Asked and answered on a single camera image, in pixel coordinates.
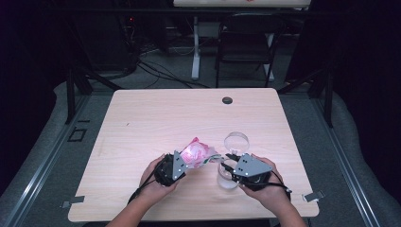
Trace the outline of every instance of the person's right hand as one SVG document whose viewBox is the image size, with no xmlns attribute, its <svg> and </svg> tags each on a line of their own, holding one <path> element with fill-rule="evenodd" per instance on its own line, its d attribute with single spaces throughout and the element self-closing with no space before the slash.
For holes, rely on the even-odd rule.
<svg viewBox="0 0 401 227">
<path fill-rule="evenodd" d="M 277 167 L 274 162 L 267 158 L 261 158 L 257 157 L 256 155 L 252 154 L 253 158 L 256 158 L 264 163 L 269 164 L 275 173 L 271 174 L 269 182 L 270 183 L 281 183 L 284 182 L 282 176 L 277 170 Z M 280 186 L 266 186 L 265 188 L 258 190 L 258 191 L 252 191 L 250 188 L 246 187 L 245 185 L 240 185 L 239 186 L 248 196 L 260 201 L 262 205 L 272 211 L 272 213 L 278 217 L 285 217 L 290 213 L 296 212 L 295 207 L 292 205 L 292 203 L 289 201 L 286 192 L 284 188 Z"/>
</svg>

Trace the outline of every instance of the clear plastic cup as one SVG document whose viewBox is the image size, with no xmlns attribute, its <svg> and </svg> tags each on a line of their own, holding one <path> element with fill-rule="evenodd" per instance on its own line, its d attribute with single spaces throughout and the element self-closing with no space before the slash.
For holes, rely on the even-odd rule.
<svg viewBox="0 0 401 227">
<path fill-rule="evenodd" d="M 235 168 L 237 162 L 228 159 L 224 161 L 224 164 Z M 222 166 L 221 164 L 218 164 L 218 185 L 225 189 L 234 189 L 238 186 L 238 183 L 233 182 L 231 173 L 225 170 L 224 166 Z"/>
<path fill-rule="evenodd" d="M 248 151 L 250 142 L 244 133 L 233 131 L 224 139 L 224 147 L 232 154 L 241 155 Z"/>
</svg>

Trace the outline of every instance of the hand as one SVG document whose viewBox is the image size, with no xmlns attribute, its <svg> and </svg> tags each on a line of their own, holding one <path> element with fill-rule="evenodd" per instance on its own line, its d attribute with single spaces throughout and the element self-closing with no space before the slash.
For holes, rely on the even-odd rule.
<svg viewBox="0 0 401 227">
<path fill-rule="evenodd" d="M 256 158 L 266 164 L 269 164 L 273 168 L 272 171 L 274 171 L 277 174 L 277 176 L 280 178 L 280 180 L 283 181 L 283 177 L 277 171 L 277 167 L 274 162 L 272 162 L 271 160 L 269 160 L 267 158 L 258 157 L 254 154 L 252 154 L 252 157 Z M 271 174 L 271 176 L 269 178 L 269 182 L 270 183 L 280 183 L 277 176 L 275 176 L 274 174 Z M 279 186 L 267 186 L 258 191 L 252 191 L 250 188 L 248 188 L 244 185 L 240 185 L 239 187 L 245 192 L 245 194 L 260 201 L 260 203 L 262 203 L 262 205 L 266 209 L 272 211 L 273 213 L 275 213 L 276 212 L 275 210 L 277 208 L 279 208 L 278 204 L 290 203 L 289 199 L 286 195 L 286 192 L 284 191 L 284 189 L 282 187 L 279 187 Z"/>
<path fill-rule="evenodd" d="M 165 155 L 163 154 L 159 158 L 153 160 L 149 166 L 145 169 L 144 174 L 142 174 L 141 177 L 141 182 L 139 185 L 142 185 L 144 181 L 147 179 L 147 177 L 151 174 L 151 172 L 154 170 L 154 168 L 157 166 L 157 164 L 163 160 Z M 170 192 L 174 191 L 175 188 L 177 187 L 177 184 L 179 181 L 175 182 L 171 186 L 163 186 L 159 183 L 157 183 L 154 179 L 154 176 L 152 176 L 149 179 L 150 184 L 145 186 L 145 188 L 142 189 L 141 193 L 135 200 L 143 200 L 145 201 L 149 206 L 152 206 L 156 204 L 158 201 L 160 201 L 162 198 L 164 198 L 166 195 L 168 195 Z"/>
<path fill-rule="evenodd" d="M 267 158 L 257 157 L 254 154 L 252 157 L 269 164 L 273 168 L 272 171 L 274 171 L 275 174 L 271 174 L 269 178 L 270 183 L 283 182 L 283 177 L 277 171 L 277 167 L 274 162 Z M 297 209 L 289 201 L 284 188 L 279 186 L 267 186 L 262 190 L 252 191 L 244 185 L 240 185 L 239 187 L 244 190 L 248 196 L 260 201 L 260 203 L 262 203 L 266 209 L 272 211 L 272 213 L 279 219 L 282 227 L 306 226 Z"/>
<path fill-rule="evenodd" d="M 148 176 L 153 172 L 157 164 L 163 160 L 165 156 L 162 155 L 158 159 L 152 161 L 149 166 L 145 169 L 144 174 L 142 174 L 141 182 L 142 185 Z M 125 226 L 137 226 L 141 221 L 141 218 L 147 212 L 147 210 L 162 198 L 164 198 L 168 193 L 174 191 L 178 181 L 175 182 L 170 187 L 162 186 L 157 183 L 152 176 L 149 179 L 150 184 L 145 186 L 139 193 L 138 197 L 133 199 L 107 226 L 108 227 L 125 227 Z"/>
</svg>

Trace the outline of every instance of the round hole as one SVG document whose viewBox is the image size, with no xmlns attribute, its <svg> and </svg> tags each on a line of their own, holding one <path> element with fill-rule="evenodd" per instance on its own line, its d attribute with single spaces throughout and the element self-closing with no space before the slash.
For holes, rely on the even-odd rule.
<svg viewBox="0 0 401 227">
<path fill-rule="evenodd" d="M 228 96 L 224 97 L 224 98 L 222 99 L 222 101 L 223 101 L 224 104 L 227 104 L 227 105 L 233 103 L 233 99 L 230 98 L 230 97 L 228 97 Z"/>
</svg>

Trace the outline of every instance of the black chair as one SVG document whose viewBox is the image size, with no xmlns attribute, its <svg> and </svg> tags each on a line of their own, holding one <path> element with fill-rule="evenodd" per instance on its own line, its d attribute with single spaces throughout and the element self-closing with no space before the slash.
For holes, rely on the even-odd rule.
<svg viewBox="0 0 401 227">
<path fill-rule="evenodd" d="M 220 80 L 221 62 L 258 64 L 255 71 L 260 65 L 269 64 L 269 72 L 265 77 L 265 87 L 268 87 L 277 41 L 285 29 L 284 21 L 270 14 L 238 13 L 224 18 L 218 31 L 216 87 Z"/>
</svg>

